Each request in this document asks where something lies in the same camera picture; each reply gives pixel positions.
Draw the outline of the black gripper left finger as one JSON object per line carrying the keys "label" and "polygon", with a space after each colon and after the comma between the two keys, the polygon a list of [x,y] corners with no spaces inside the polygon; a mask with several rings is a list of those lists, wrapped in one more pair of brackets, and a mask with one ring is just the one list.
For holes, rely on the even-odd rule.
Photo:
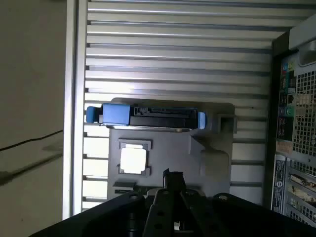
{"label": "black gripper left finger", "polygon": [[174,231],[174,172],[163,172],[154,196],[127,192],[34,233],[35,237],[170,237]]}

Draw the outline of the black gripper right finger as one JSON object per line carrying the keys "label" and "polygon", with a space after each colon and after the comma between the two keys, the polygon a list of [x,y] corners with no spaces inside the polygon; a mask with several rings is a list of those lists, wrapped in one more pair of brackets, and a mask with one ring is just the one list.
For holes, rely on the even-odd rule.
{"label": "black gripper right finger", "polygon": [[182,172],[173,173],[176,237],[314,237],[307,224],[267,210],[228,193],[201,195],[186,186]]}

